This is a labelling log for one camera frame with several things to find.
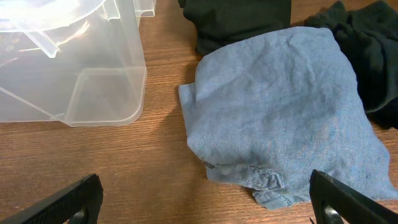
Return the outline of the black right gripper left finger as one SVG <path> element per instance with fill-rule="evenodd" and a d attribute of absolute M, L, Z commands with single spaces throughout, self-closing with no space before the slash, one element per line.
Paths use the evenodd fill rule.
<path fill-rule="evenodd" d="M 90 174 L 1 224 L 97 224 L 103 203 L 103 187 L 98 175 Z"/>

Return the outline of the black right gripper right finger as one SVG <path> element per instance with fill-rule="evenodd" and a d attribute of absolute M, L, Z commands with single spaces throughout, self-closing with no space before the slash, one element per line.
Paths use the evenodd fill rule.
<path fill-rule="evenodd" d="M 313 170 L 310 198 L 317 224 L 396 224 L 397 214 L 332 176 Z"/>

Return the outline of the light blue cloth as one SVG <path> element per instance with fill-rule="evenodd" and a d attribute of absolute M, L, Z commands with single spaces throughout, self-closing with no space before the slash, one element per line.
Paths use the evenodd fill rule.
<path fill-rule="evenodd" d="M 329 29 L 292 27 L 222 47 L 178 92 L 188 147 L 207 177 L 252 189 L 262 207 L 308 202 L 313 170 L 371 199 L 397 198 L 389 152 Z"/>

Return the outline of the dark garment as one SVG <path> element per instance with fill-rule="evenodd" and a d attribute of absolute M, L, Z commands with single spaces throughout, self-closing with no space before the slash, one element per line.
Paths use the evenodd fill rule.
<path fill-rule="evenodd" d="M 348 11 L 341 1 L 308 17 L 332 31 L 350 61 L 366 114 L 384 129 L 397 127 L 397 12 L 384 1 Z"/>

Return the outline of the black garment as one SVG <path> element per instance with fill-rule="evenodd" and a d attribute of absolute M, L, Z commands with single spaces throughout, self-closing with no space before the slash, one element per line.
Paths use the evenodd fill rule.
<path fill-rule="evenodd" d="M 226 45 L 290 26 L 291 0 L 178 0 L 197 30 L 195 51 L 208 55 Z"/>

